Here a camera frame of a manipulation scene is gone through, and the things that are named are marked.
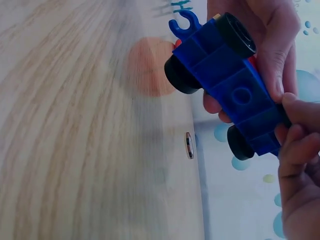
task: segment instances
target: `black wheel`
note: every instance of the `black wheel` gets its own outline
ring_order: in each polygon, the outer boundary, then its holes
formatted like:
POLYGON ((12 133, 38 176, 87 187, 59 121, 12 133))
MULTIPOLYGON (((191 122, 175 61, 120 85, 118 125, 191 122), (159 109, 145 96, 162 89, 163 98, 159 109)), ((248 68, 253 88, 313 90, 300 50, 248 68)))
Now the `black wheel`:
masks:
POLYGON ((226 12, 215 21, 215 26, 225 43, 241 58, 247 59, 256 53, 256 45, 238 19, 226 12))
POLYGON ((244 161, 251 159, 255 155, 255 151, 247 143, 246 139, 235 125, 229 127, 227 139, 229 147, 237 159, 244 161))
POLYGON ((197 79, 174 55, 166 61, 164 72, 172 86, 184 94, 193 94, 201 88, 197 79))

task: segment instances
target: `wooden table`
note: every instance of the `wooden table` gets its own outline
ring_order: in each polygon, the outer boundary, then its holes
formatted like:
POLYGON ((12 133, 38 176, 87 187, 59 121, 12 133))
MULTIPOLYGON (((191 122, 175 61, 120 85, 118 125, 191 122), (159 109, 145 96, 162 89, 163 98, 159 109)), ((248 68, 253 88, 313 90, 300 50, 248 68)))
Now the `wooden table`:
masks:
POLYGON ((140 40, 167 28, 153 5, 0 0, 1 240, 204 238, 190 99, 157 70, 171 45, 140 40))

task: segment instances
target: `orange circle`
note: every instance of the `orange circle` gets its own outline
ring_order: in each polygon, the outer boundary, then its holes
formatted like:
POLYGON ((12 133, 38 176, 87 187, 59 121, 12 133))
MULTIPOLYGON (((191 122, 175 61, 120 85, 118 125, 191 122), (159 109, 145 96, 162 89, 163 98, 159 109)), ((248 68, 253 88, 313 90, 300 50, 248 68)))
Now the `orange circle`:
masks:
POLYGON ((164 69, 174 47, 159 37, 144 37, 134 44, 127 58, 127 74, 139 93, 160 97, 175 91, 164 69))

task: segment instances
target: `blue building block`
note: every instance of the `blue building block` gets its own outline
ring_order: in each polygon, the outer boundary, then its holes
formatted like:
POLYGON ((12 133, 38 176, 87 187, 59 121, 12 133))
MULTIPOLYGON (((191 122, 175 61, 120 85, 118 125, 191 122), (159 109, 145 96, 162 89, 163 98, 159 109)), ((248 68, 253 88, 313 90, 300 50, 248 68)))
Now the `blue building block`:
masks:
POLYGON ((165 64, 168 80, 186 94, 203 88, 220 103, 234 123, 228 130, 228 143, 238 159, 252 158, 255 153, 277 156, 280 144, 274 129, 279 123, 288 127, 291 123, 247 59, 256 46, 246 29, 229 13, 204 25, 191 11, 179 13, 190 27, 181 29, 176 20, 169 21, 182 44, 165 64))

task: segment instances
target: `blue hook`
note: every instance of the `blue hook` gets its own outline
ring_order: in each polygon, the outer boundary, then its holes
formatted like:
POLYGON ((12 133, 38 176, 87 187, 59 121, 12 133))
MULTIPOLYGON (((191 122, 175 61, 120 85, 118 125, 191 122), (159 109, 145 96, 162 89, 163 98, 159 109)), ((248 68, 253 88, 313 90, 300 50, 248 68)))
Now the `blue hook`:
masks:
POLYGON ((200 29, 201 24, 199 23, 197 16, 192 11, 181 10, 179 11, 179 14, 182 17, 189 20, 189 23, 190 23, 189 28, 188 29, 180 28, 177 21, 174 19, 169 21, 169 28, 172 31, 172 33, 183 42, 190 35, 192 35, 194 32, 200 29))

